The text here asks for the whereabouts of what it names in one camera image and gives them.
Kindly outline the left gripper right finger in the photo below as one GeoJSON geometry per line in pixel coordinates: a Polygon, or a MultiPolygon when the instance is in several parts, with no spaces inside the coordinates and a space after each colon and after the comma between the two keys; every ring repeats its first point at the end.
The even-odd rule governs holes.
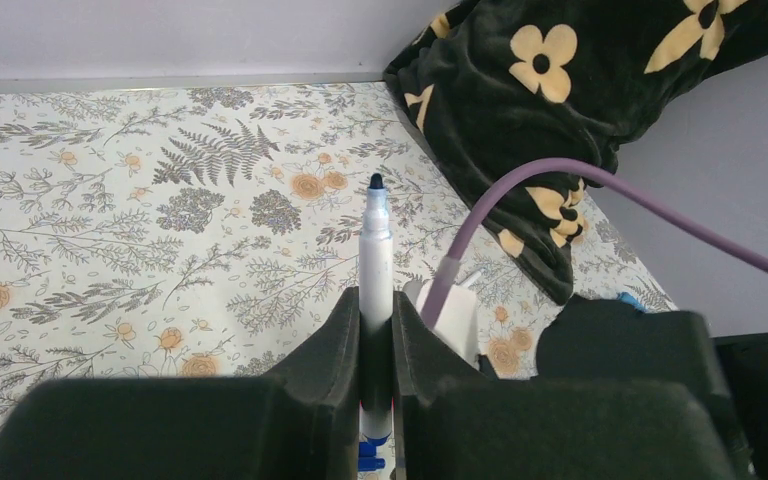
{"type": "Polygon", "coordinates": [[[736,417],[704,320],[571,300],[538,374],[495,379],[404,294],[393,317],[397,479],[732,479],[736,417]]]}

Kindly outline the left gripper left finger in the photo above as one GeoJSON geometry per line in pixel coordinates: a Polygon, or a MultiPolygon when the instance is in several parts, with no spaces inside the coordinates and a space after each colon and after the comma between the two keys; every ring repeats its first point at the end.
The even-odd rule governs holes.
{"type": "Polygon", "coordinates": [[[353,479],[359,302],[258,376],[67,379],[0,432],[0,479],[353,479]]]}

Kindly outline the white pen one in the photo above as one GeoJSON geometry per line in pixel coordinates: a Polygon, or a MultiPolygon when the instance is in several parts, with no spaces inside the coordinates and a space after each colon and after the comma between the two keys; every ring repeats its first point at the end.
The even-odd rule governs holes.
{"type": "Polygon", "coordinates": [[[358,470],[377,471],[377,449],[392,433],[393,235],[388,191],[379,173],[366,189],[358,254],[360,434],[358,470]]]}

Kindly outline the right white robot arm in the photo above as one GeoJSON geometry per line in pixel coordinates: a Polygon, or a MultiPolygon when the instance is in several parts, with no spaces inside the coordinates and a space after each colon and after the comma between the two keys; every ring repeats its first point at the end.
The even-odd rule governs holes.
{"type": "Polygon", "coordinates": [[[508,383],[475,479],[768,479],[768,333],[710,336],[688,311],[575,298],[508,383]]]}

